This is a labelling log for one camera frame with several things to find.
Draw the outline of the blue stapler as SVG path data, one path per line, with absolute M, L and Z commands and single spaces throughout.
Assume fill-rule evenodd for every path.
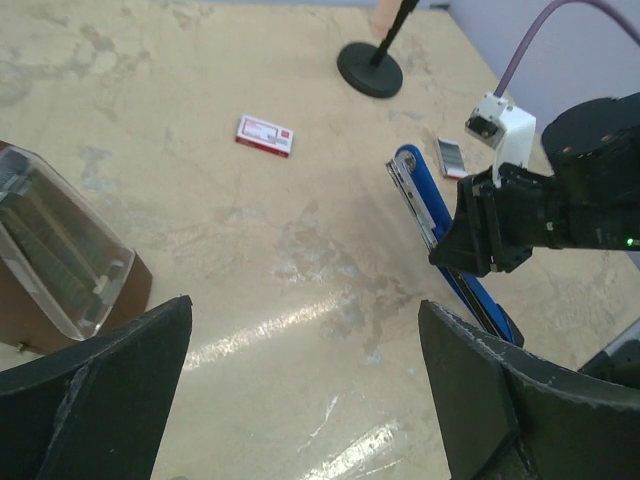
M 420 228 L 424 243 L 433 250 L 444 238 L 452 218 L 421 152 L 414 145 L 403 145 L 386 168 Z M 439 271 L 485 331 L 519 347 L 524 345 L 517 325 L 477 278 L 443 267 Z

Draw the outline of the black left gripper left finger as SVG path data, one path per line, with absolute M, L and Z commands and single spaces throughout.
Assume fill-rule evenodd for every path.
M 3 371 L 2 478 L 150 478 L 191 332 L 180 296 Z

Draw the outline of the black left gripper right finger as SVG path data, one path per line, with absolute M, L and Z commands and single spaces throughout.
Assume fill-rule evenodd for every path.
M 638 478 L 638 340 L 573 371 L 435 302 L 418 324 L 452 478 Z

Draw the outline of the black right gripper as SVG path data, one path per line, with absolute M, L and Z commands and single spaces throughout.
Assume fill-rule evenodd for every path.
M 639 248 L 639 96 L 576 105 L 549 123 L 541 143 L 550 176 L 489 168 L 460 181 L 451 224 L 432 265 L 485 277 L 511 272 L 535 247 Z

